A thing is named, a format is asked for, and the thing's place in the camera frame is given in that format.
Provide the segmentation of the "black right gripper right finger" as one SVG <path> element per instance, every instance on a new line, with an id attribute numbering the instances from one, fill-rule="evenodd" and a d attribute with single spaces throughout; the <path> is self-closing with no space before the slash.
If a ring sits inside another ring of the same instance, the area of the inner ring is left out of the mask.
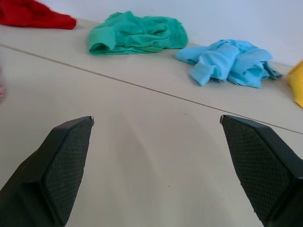
<path id="1" fill-rule="evenodd" d="M 268 126 L 231 115 L 220 124 L 236 175 L 264 227 L 303 227 L 303 160 Z"/>

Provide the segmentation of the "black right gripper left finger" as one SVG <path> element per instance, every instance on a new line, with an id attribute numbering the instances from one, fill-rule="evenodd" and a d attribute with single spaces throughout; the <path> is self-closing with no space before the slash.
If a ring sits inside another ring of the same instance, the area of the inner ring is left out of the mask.
<path id="1" fill-rule="evenodd" d="M 0 190 L 0 227 L 65 227 L 83 178 L 92 116 L 53 128 Z"/>

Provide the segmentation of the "yellow cloth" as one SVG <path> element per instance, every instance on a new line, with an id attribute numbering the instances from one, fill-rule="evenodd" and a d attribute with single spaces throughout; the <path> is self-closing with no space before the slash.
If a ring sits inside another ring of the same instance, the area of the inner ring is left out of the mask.
<path id="1" fill-rule="evenodd" d="M 294 95 L 294 101 L 303 109 L 303 61 L 288 72 L 287 82 Z"/>

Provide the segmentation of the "pink blurred object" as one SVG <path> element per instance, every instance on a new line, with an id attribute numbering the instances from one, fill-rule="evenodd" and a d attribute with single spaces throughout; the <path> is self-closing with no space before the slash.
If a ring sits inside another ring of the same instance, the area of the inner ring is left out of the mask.
<path id="1" fill-rule="evenodd" d="M 0 68 L 0 103 L 4 98 L 4 95 L 5 95 L 5 87 L 4 87 L 4 84 L 3 84 L 2 70 Z"/>

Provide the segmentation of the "light blue crumpled cloth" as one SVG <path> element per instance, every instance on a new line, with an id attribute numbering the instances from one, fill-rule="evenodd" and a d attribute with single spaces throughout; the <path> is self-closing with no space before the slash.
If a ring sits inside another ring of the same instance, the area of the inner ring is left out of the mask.
<path id="1" fill-rule="evenodd" d="M 201 86 L 215 79 L 260 88 L 261 81 L 282 77 L 269 64 L 272 55 L 247 41 L 228 39 L 210 46 L 192 46 L 177 52 L 176 58 L 194 66 L 190 76 Z"/>

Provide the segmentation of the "red crumpled cloth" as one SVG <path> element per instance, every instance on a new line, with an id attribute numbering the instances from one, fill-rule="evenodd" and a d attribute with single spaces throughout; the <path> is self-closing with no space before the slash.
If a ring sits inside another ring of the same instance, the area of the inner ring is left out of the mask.
<path id="1" fill-rule="evenodd" d="M 14 27 L 72 30 L 77 20 L 36 0 L 0 0 L 0 24 Z"/>

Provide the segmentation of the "green crumpled cloth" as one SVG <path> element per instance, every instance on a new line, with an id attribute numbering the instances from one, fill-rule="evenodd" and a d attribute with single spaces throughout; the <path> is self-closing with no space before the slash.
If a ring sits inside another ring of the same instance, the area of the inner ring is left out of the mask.
<path id="1" fill-rule="evenodd" d="M 182 49 L 188 43 L 183 25 L 175 18 L 137 17 L 132 12 L 117 12 L 88 35 L 92 55 L 157 53 Z"/>

